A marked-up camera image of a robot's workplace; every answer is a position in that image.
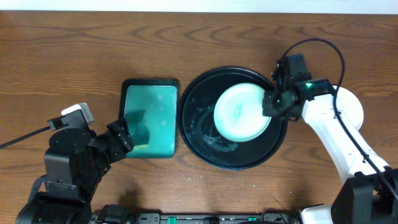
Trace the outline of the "green yellow scrub sponge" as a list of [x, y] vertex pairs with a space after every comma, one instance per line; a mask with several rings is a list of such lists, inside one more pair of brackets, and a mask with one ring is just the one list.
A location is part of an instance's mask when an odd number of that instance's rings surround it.
[[124, 115], [124, 118], [127, 122], [129, 135], [134, 143], [134, 149], [147, 147], [150, 140], [145, 114], [145, 110], [136, 110], [128, 112]]

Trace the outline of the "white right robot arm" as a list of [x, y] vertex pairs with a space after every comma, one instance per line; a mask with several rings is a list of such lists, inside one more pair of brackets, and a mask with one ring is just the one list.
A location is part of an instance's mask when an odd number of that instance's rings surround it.
[[278, 61], [272, 79], [276, 87], [264, 94], [264, 115], [302, 118], [323, 143], [343, 184], [331, 205], [301, 210], [302, 223], [397, 223], [397, 170], [359, 133], [363, 111], [357, 97], [327, 79], [312, 79], [303, 62]]

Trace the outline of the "white pink plate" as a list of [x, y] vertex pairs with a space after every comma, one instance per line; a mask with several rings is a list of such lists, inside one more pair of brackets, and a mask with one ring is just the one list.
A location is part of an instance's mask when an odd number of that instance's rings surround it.
[[336, 105], [338, 111], [344, 112], [353, 126], [360, 130], [364, 121], [364, 110], [359, 99], [349, 90], [340, 87]]

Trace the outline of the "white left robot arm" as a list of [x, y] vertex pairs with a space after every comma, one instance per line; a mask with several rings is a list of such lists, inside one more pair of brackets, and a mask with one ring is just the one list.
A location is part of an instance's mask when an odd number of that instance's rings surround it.
[[49, 139], [45, 175], [32, 186], [16, 223], [89, 223], [91, 201], [111, 164], [134, 147], [125, 118], [96, 134], [82, 115], [49, 120], [57, 132]]

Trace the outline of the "mint green plate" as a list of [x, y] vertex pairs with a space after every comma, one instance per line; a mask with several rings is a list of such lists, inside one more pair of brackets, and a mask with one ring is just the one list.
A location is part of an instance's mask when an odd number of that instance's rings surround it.
[[251, 141], [260, 136], [271, 123], [271, 117], [262, 113], [264, 92], [253, 83], [239, 83], [225, 90], [213, 113], [217, 131], [234, 142]]

